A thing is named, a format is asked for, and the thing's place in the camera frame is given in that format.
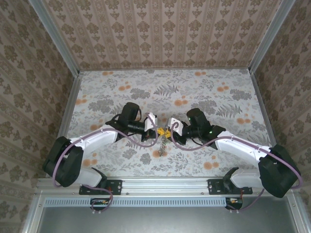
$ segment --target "purple cable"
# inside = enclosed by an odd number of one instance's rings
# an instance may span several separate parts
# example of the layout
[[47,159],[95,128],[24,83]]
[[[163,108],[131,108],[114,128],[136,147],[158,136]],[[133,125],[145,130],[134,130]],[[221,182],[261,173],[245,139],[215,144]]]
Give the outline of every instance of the purple cable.
[[95,134],[103,133],[103,132],[107,132],[107,131],[115,131],[115,132],[121,134],[122,136],[126,137],[128,140],[130,140],[131,142],[133,142],[134,144],[136,144],[136,145],[138,145],[138,146],[140,146],[140,147],[149,148],[149,147],[154,146],[154,145],[156,144],[156,142],[157,142],[157,139],[158,139],[157,129],[156,129],[156,125],[154,124],[154,122],[152,121],[151,117],[150,117],[148,114],[147,114],[147,117],[150,119],[151,124],[152,124],[152,126],[154,127],[154,131],[155,131],[155,140],[153,141],[152,144],[147,145],[147,146],[146,146],[146,145],[143,145],[143,144],[140,144],[140,143],[134,141],[134,140],[133,140],[132,138],[130,138],[129,136],[127,136],[126,134],[124,134],[123,132],[121,132],[121,131],[119,131],[119,130],[116,130],[116,129],[114,129],[114,128],[111,128],[111,129],[99,129],[99,130],[97,130],[97,131],[94,131],[94,132],[92,132],[92,133],[90,133],[90,134],[88,134],[88,135],[86,135],[86,136],[84,136],[84,137],[81,137],[81,139],[79,139],[79,140],[77,140],[77,141],[75,141],[75,142],[72,142],[72,143],[63,151],[63,153],[60,155],[60,157],[59,157],[59,159],[58,159],[58,161],[57,161],[57,163],[56,163],[56,165],[55,165],[54,171],[53,171],[53,175],[52,175],[52,182],[53,182],[53,185],[54,185],[55,187],[58,187],[58,188],[61,187],[61,185],[57,185],[57,184],[56,184],[55,177],[56,177],[56,173],[57,173],[58,167],[59,167],[59,165],[60,165],[62,159],[64,158],[65,154],[67,154],[67,152],[70,150],[70,148],[73,147],[75,144],[79,143],[79,142],[82,141],[82,140],[86,140],[86,139],[88,139],[89,137],[91,137],[91,136],[93,136],[93,135],[95,135]]
[[241,208],[241,209],[239,209],[239,210],[237,210],[236,208],[234,208],[234,207],[231,206],[231,205],[228,205],[228,204],[227,204],[227,206],[230,207],[230,208],[233,209],[233,210],[236,210],[237,212],[238,212],[238,211],[247,210],[247,209],[249,209],[251,206],[253,206],[253,205],[256,203],[256,201],[258,201],[258,199],[262,196],[263,192],[264,192],[264,188],[262,189],[262,191],[259,193],[259,195],[256,197],[256,199],[255,199],[252,203],[250,203],[248,206],[246,206],[246,207],[244,207],[244,208]]
[[[110,195],[110,201],[109,201],[108,205],[107,205],[105,208],[103,208],[103,209],[101,210],[101,212],[106,211],[106,210],[109,208],[109,206],[112,204],[112,201],[113,201],[113,194],[112,194],[112,192],[109,191],[108,189],[105,189],[105,188],[95,188],[95,187],[91,187],[91,186],[89,186],[89,185],[83,185],[83,186],[85,186],[85,187],[87,187],[87,188],[89,188],[89,189],[102,190],[102,191],[105,191],[105,192],[109,193],[109,195]],[[92,202],[92,204],[91,204],[91,210],[92,210],[92,211],[96,211],[96,210],[94,210],[94,204],[97,203],[97,202],[99,202],[99,201],[101,201],[101,200],[95,200],[95,201]]]
[[211,143],[213,143],[213,142],[215,142],[215,141],[217,141],[217,140],[220,140],[220,139],[230,139],[230,140],[238,141],[238,142],[241,142],[241,143],[243,143],[243,144],[245,144],[245,145],[247,145],[247,146],[249,146],[249,147],[252,147],[252,148],[254,148],[254,149],[260,150],[260,151],[262,151],[262,152],[264,152],[264,153],[270,155],[272,158],[278,160],[280,163],[282,163],[282,164],[284,164],[285,166],[287,166],[287,167],[297,176],[297,178],[298,178],[298,180],[299,180],[299,184],[298,184],[297,186],[291,187],[291,189],[297,189],[297,188],[300,188],[300,187],[302,186],[303,181],[302,181],[302,178],[301,178],[300,174],[299,174],[299,173],[295,170],[295,168],[293,168],[289,163],[285,162],[284,160],[280,159],[279,157],[277,157],[276,155],[272,154],[272,153],[269,152],[269,151],[263,150],[263,149],[261,149],[261,148],[258,147],[258,146],[254,146],[253,144],[248,143],[248,142],[245,142],[245,141],[243,141],[243,140],[241,140],[241,139],[239,139],[239,138],[236,138],[236,137],[229,137],[229,136],[218,137],[218,138],[215,138],[215,139],[213,139],[213,140],[210,140],[209,142],[206,142],[206,143],[203,144],[202,146],[199,146],[199,147],[196,147],[196,148],[192,148],[192,149],[181,147],[180,145],[178,145],[178,144],[176,143],[176,141],[175,141],[175,139],[174,139],[174,137],[173,137],[173,129],[174,129],[175,126],[178,127],[178,125],[179,125],[178,122],[175,122],[175,123],[172,125],[172,127],[171,127],[171,139],[172,139],[173,143],[175,144],[175,146],[177,146],[177,147],[178,147],[179,149],[181,149],[181,150],[186,150],[186,151],[198,150],[198,149],[201,149],[201,148],[203,148],[203,147],[205,147],[205,146],[207,146],[207,145],[209,145],[209,144],[211,144]]

